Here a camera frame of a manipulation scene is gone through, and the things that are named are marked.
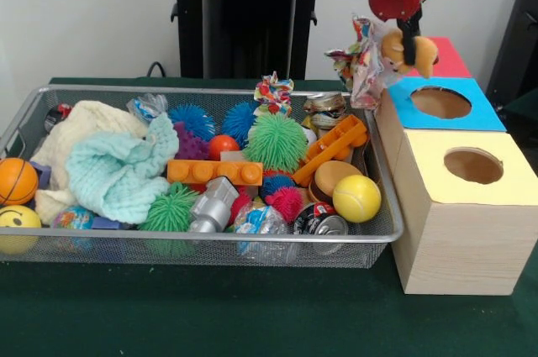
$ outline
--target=orange basketball ball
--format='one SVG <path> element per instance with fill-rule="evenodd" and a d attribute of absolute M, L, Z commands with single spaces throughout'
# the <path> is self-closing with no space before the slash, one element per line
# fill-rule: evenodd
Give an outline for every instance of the orange basketball ball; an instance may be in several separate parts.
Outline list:
<path fill-rule="evenodd" d="M 209 142 L 209 159 L 220 161 L 220 153 L 222 151 L 239 151 L 239 145 L 233 137 L 226 134 L 215 136 Z"/>
<path fill-rule="evenodd" d="M 39 178 L 34 167 L 20 158 L 0 161 L 0 204 L 25 204 L 32 200 Z"/>

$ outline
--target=wire mesh basket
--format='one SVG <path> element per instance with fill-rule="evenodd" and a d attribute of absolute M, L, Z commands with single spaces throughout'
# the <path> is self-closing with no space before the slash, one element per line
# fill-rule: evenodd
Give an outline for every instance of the wire mesh basket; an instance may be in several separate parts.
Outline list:
<path fill-rule="evenodd" d="M 199 88 L 95 87 L 49 85 L 32 92 L 0 139 L 4 156 L 28 160 L 47 133 L 49 110 L 65 102 L 105 102 L 126 109 L 142 93 L 166 95 L 170 108 L 193 103 L 206 109 L 217 126 L 236 103 L 252 99 L 252 91 Z M 314 92 L 294 92 L 292 116 L 306 116 L 303 102 Z M 0 228 L 3 261 L 79 262 L 168 265 L 269 265 L 296 267 L 370 268 L 388 243 L 399 238 L 404 225 L 392 178 L 382 150 L 374 117 L 356 113 L 367 125 L 370 140 L 355 150 L 352 163 L 368 174 L 382 193 L 382 208 L 370 222 L 350 224 L 348 235 L 196 234 L 137 230 L 74 230 L 63 228 Z M 248 255 L 240 249 L 248 244 Z M 336 247 L 336 252 L 325 252 Z"/>

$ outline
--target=white wall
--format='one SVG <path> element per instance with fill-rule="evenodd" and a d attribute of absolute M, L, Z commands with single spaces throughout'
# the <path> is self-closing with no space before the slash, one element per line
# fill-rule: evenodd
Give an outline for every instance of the white wall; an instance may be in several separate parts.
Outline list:
<path fill-rule="evenodd" d="M 454 41 L 485 87 L 514 0 L 429 0 L 424 34 Z M 160 60 L 179 72 L 175 0 L 0 0 L 0 129 L 27 93 L 52 76 L 145 74 Z M 317 0 L 308 78 L 335 78 L 327 49 L 353 39 L 351 13 L 369 14 L 367 0 Z"/>

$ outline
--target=green table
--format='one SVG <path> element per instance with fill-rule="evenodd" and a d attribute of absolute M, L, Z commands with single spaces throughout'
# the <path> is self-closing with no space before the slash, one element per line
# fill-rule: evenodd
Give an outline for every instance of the green table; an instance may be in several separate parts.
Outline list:
<path fill-rule="evenodd" d="M 248 87 L 156 78 L 53 82 Z M 538 251 L 512 297 L 405 296 L 389 247 L 370 270 L 6 263 L 0 313 L 0 353 L 10 357 L 536 357 Z"/>

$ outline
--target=yellow smiley face ball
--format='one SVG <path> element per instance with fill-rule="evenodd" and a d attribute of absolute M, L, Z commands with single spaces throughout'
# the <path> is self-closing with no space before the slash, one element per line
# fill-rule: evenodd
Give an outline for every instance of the yellow smiley face ball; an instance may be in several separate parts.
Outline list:
<path fill-rule="evenodd" d="M 367 176 L 351 175 L 339 181 L 333 191 L 336 212 L 350 223 L 364 223 L 381 207 L 381 192 Z"/>
<path fill-rule="evenodd" d="M 25 206 L 8 206 L 0 208 L 0 228 L 41 228 L 40 216 Z M 27 252 L 38 238 L 29 235 L 0 235 L 0 252 L 8 255 L 20 255 Z"/>

